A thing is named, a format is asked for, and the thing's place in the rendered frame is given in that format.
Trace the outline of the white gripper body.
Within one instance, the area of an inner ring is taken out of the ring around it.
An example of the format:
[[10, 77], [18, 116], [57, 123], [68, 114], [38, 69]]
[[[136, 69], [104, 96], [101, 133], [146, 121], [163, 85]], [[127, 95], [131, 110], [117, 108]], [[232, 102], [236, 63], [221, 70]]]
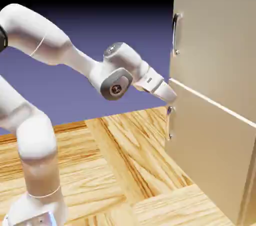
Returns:
[[166, 103], [172, 103], [177, 98], [175, 91], [165, 81], [162, 81], [152, 94]]

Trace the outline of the beige cabinet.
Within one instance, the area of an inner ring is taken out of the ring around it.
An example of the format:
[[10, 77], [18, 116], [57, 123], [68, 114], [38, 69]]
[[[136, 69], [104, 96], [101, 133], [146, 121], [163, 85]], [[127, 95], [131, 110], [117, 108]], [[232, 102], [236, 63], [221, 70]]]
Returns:
[[174, 0], [166, 152], [236, 225], [256, 223], [256, 0]]

